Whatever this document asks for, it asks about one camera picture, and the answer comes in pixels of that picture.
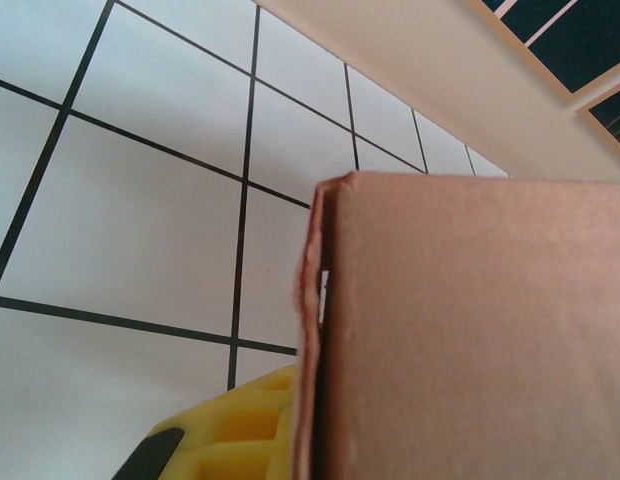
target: white tile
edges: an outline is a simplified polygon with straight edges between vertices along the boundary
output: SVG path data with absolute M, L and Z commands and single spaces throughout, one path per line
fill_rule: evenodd
M 257 76 L 350 126 L 343 62 L 264 10 Z
M 246 212 L 239 336 L 294 347 L 298 319 L 294 272 L 306 235 L 308 210 L 250 189 Z
M 105 0 L 0 0 L 0 78 L 62 102 Z
M 423 168 L 410 107 L 348 67 L 354 129 L 405 161 Z
M 0 309 L 0 480 L 111 478 L 158 422 L 224 392 L 228 347 Z
M 374 147 L 359 138 L 357 138 L 357 155 L 359 157 L 360 170 L 375 170 L 378 172 L 393 173 L 420 173 L 414 168 L 400 162 L 396 158 L 388 155 L 386 152 L 379 150 L 377 147 Z
M 508 174 L 497 167 L 494 163 L 486 160 L 485 157 L 478 154 L 471 148 L 468 148 L 468 153 L 472 159 L 472 165 L 474 166 L 474 172 L 478 177 L 506 177 Z
M 414 112 L 423 143 L 428 173 L 434 175 L 473 175 L 465 145 L 436 123 Z
M 0 248 L 56 116 L 0 88 Z
M 128 0 L 126 3 L 250 71 L 256 6 L 249 0 Z
M 115 6 L 75 109 L 240 174 L 249 79 Z
M 240 184 L 70 118 L 0 295 L 229 334 Z
M 237 353 L 237 386 L 294 365 L 296 361 L 296 357 L 290 355 L 240 348 Z
M 257 84 L 251 180 L 309 203 L 317 183 L 354 167 L 349 132 Z

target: black plastic part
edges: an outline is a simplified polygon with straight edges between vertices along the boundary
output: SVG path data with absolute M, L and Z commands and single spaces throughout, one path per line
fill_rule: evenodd
M 112 480 L 157 480 L 183 434 L 180 428 L 167 428 L 144 438 Z

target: grid pattern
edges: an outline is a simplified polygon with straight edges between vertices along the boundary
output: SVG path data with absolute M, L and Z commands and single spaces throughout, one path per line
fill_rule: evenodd
M 77 446 L 94 478 L 163 417 L 291 362 L 316 182 L 507 176 L 247 0 L 177 3 L 0 0 L 0 417 L 30 388 L 55 406 L 17 410 L 20 426 L 74 408 L 55 388 L 78 395 L 75 416 L 101 412 L 90 426 L 117 439 L 97 455 L 102 437 Z M 113 422 L 104 404 L 138 414 Z M 7 459 L 23 448 L 1 440 Z M 0 458 L 0 478 L 76 477 L 78 463 L 42 466 L 44 453 Z

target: brown cardboard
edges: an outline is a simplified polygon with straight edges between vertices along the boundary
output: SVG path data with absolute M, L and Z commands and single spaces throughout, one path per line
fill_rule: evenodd
M 620 478 L 620 185 L 357 173 L 311 217 L 295 478 Z

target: cardboard edge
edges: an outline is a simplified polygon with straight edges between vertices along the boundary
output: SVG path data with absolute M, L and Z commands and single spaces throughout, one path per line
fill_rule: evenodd
M 314 194 L 303 253 L 297 265 L 294 300 L 300 317 L 298 379 L 294 399 L 292 478 L 309 480 L 312 466 L 312 429 L 319 363 L 319 281 L 329 270 L 336 193 L 354 174 L 320 183 Z

